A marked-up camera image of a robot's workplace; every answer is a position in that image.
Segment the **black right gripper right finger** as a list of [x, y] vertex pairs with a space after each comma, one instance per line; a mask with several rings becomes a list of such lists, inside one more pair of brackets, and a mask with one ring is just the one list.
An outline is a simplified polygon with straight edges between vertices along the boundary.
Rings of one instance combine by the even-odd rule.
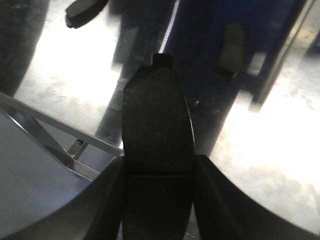
[[202, 240], [318, 240], [234, 185], [206, 155], [194, 162], [193, 205]]

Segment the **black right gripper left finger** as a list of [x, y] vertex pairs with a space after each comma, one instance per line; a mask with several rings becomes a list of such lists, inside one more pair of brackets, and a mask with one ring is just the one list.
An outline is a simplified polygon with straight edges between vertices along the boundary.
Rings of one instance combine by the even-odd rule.
[[6, 240], [115, 240], [125, 191], [125, 161], [115, 157], [107, 168], [66, 205]]

